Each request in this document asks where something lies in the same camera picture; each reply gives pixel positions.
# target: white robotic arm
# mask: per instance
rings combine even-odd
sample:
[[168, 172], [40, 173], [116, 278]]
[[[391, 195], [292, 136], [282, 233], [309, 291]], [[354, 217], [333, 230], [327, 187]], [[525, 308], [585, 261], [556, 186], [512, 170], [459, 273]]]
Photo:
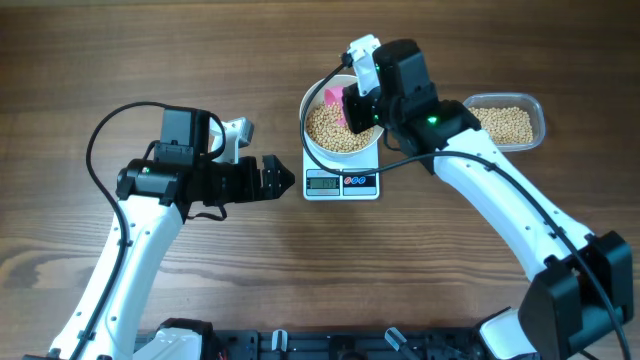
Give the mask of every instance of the white robotic arm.
[[[567, 237], [577, 249], [587, 245], [591, 231], [551, 203], [498, 150], [484, 130], [468, 129], [448, 140], [443, 151], [460, 151], [481, 156], [508, 172], [520, 183], [566, 230]], [[532, 281], [547, 268], [550, 256], [565, 259], [571, 255], [553, 234], [531, 203], [503, 177], [482, 164], [464, 158], [438, 157], [434, 159], [435, 173], [458, 190], [484, 216], [515, 254]], [[511, 359], [536, 352], [518, 320], [518, 311], [509, 310], [485, 322], [480, 335], [497, 359]]]
[[614, 329], [628, 357], [620, 324], [633, 316], [633, 280], [624, 240], [614, 232], [596, 238], [542, 195], [462, 104], [439, 101], [413, 40], [380, 45], [367, 35], [352, 42], [342, 60], [337, 70], [353, 66], [358, 78], [343, 91], [351, 131], [382, 126], [411, 158], [382, 169], [420, 161], [487, 219], [532, 282], [520, 312], [503, 312], [481, 326], [493, 356], [538, 351], [567, 358]]
[[[203, 351], [208, 351], [202, 349], [205, 335], [170, 325], [160, 329], [154, 340], [134, 355], [140, 317], [153, 281], [167, 249], [190, 218], [191, 203], [202, 201], [206, 206], [218, 206], [222, 213], [196, 217], [224, 220], [225, 203], [277, 199], [295, 181], [273, 155], [263, 158], [262, 178], [255, 158], [238, 157], [238, 149], [248, 146], [253, 134], [253, 124], [245, 118], [223, 123], [214, 114], [198, 109], [158, 103], [141, 105], [161, 106], [165, 112], [162, 138], [148, 150], [154, 146], [154, 160], [147, 160], [147, 153], [143, 159], [132, 160], [118, 176], [117, 206], [127, 234], [124, 256], [119, 262], [122, 229], [114, 215], [107, 243], [87, 288], [54, 339], [47, 358], [200, 358]], [[106, 119], [129, 107], [120, 108]], [[209, 133], [215, 140], [207, 153]], [[109, 287], [112, 273], [117, 276]], [[105, 291], [108, 296], [100, 305]], [[91, 333], [84, 334], [91, 323]]]

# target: wooden table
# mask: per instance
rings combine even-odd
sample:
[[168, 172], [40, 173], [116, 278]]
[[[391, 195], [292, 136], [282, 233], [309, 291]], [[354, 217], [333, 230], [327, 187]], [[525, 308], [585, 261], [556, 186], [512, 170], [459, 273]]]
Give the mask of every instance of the wooden table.
[[[547, 137], [509, 159], [596, 233], [617, 230], [639, 259], [638, 10], [596, 0], [1, 9], [0, 357], [43, 354], [75, 308], [112, 217], [86, 144], [104, 115], [136, 100], [246, 116], [256, 130], [243, 153], [276, 154], [298, 180], [280, 200], [229, 205], [223, 223], [188, 222], [142, 329], [171, 316], [217, 329], [470, 326], [518, 306], [528, 285], [511, 251], [417, 164], [384, 174], [375, 202], [303, 199], [299, 102], [370, 32], [415, 39], [441, 98], [536, 97]], [[111, 191], [160, 119], [131, 110], [100, 134], [94, 164]], [[380, 151], [381, 163], [399, 158]], [[640, 322], [625, 329], [640, 357]], [[591, 350], [619, 358], [612, 335]]]

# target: pink scoop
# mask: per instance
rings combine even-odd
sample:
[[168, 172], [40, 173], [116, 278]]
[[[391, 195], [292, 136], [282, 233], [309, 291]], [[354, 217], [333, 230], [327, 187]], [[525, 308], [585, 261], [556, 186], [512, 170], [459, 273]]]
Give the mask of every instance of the pink scoop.
[[336, 120], [336, 124], [340, 126], [347, 125], [347, 119], [344, 117], [344, 111], [342, 110], [342, 89], [344, 86], [334, 86], [324, 90], [324, 103], [327, 106], [331, 106], [336, 102], [340, 105], [340, 119]]

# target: digital kitchen scale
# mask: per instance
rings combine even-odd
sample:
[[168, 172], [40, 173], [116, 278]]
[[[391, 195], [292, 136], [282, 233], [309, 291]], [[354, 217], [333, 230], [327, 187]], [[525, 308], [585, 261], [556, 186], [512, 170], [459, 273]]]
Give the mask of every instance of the digital kitchen scale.
[[[328, 159], [313, 146], [309, 151], [325, 166], [341, 171], [363, 171], [378, 167], [378, 143], [373, 143], [360, 154], [349, 158]], [[303, 150], [304, 198], [321, 200], [375, 200], [380, 196], [380, 174], [367, 176], [340, 176], [318, 167]]]

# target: plastic container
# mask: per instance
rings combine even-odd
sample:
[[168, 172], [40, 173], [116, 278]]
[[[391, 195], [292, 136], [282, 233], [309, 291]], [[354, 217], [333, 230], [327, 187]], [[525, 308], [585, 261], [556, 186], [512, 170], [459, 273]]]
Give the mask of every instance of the plastic container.
[[500, 144], [496, 145], [502, 152], [522, 151], [533, 149], [542, 143], [542, 139], [547, 132], [544, 124], [542, 106], [533, 96], [520, 93], [487, 93], [473, 95], [464, 101], [464, 106], [475, 108], [505, 108], [519, 107], [529, 114], [531, 129], [533, 130], [533, 141], [526, 144]]
[[[307, 90], [307, 93], [304, 94], [304, 97], [302, 98], [302, 102], [300, 103], [300, 110], [298, 111], [298, 117], [302, 116], [302, 108], [304, 107], [304, 104], [307, 102], [307, 99], [309, 98], [309, 96], [311, 96], [311, 92], [313, 91], [313, 89], [315, 89], [318, 85], [320, 85], [320, 82], [322, 82], [322, 80], [319, 80], [317, 83], [313, 84], [313, 86], [309, 88], [309, 90]], [[316, 95], [316, 97], [311, 101], [311, 105], [309, 105], [309, 109], [307, 110], [307, 116], [309, 116], [309, 114], [311, 114], [311, 111], [313, 111], [313, 109], [318, 107], [318, 105], [320, 105], [324, 101], [324, 89], [330, 88], [333, 86], [347, 87], [355, 82], [356, 82], [356, 77], [353, 75], [334, 76], [331, 80], [329, 80], [329, 82], [322, 89], [320, 89], [320, 91], [318, 91], [318, 94]], [[369, 143], [367, 144], [367, 146], [363, 147], [358, 151], [352, 151], [348, 153], [341, 153], [341, 152], [327, 150], [322, 146], [316, 144], [316, 142], [311, 140], [311, 137], [307, 134], [307, 129], [304, 129], [304, 136], [310, 148], [313, 148], [313, 150], [316, 150], [317, 153], [320, 153], [322, 156], [328, 159], [331, 159], [331, 158], [335, 159], [335, 158], [348, 158], [361, 153], [362, 151], [369, 148], [371, 145], [375, 144], [378, 141], [378, 139], [380, 138], [380, 135], [382, 135], [383, 130], [384, 129], [378, 125], [374, 126], [373, 134], [371, 134], [371, 138], [369, 139]]]

